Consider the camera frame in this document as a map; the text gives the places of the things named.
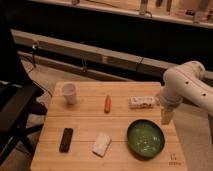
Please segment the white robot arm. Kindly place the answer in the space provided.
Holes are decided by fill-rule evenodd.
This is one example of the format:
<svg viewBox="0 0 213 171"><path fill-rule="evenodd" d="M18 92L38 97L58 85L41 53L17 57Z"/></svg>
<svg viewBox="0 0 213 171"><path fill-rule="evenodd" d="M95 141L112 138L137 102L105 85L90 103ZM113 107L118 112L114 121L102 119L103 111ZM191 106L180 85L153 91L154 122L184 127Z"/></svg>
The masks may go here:
<svg viewBox="0 0 213 171"><path fill-rule="evenodd" d="M161 123L169 124L173 110L184 98L196 104L213 117L213 87L202 81L205 67L198 61L189 61L167 69L163 74L164 86L159 93L163 107Z"/></svg>

